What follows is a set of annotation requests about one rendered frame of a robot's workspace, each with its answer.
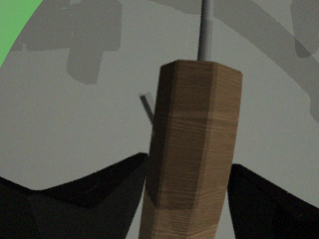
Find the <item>black l-shaped hook tool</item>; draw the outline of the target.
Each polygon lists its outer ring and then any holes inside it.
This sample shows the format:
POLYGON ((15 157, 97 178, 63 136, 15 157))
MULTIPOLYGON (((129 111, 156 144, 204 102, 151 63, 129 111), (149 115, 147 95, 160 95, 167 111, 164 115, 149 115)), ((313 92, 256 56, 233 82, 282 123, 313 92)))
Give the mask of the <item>black l-shaped hook tool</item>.
POLYGON ((152 109, 151 109, 151 107, 149 107, 147 97, 142 96, 142 97, 140 97, 140 99, 141 99, 141 101, 143 101, 145 111, 147 111, 149 119, 151 119, 151 121, 152 121, 152 124, 155 123, 155 116, 153 116, 152 109))

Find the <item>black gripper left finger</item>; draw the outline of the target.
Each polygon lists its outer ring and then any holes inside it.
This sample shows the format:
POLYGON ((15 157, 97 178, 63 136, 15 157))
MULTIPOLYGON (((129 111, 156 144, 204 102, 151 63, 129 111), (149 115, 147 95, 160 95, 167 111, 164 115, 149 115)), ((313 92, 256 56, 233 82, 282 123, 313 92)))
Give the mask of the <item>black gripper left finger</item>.
POLYGON ((32 190, 0 176, 1 238, 127 238, 141 202, 148 162, 148 153, 139 152, 45 190, 32 190))

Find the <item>wooden-handled tool with grey metal shaft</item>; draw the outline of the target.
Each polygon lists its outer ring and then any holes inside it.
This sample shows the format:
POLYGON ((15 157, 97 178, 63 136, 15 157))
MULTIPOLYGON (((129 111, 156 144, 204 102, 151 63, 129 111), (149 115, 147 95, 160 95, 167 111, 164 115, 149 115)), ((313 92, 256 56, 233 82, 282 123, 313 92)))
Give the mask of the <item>wooden-handled tool with grey metal shaft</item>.
POLYGON ((198 59, 159 68, 139 239, 214 239, 238 134, 242 73, 211 61, 214 0, 202 0, 198 59))

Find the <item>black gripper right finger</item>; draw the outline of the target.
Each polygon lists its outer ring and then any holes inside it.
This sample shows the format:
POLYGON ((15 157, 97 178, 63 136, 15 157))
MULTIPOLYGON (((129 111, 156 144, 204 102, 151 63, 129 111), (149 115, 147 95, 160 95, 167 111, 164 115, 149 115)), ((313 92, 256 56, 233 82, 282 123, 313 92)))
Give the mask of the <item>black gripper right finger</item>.
POLYGON ((231 165, 228 208, 235 239, 319 239, 319 208, 242 164, 231 165))

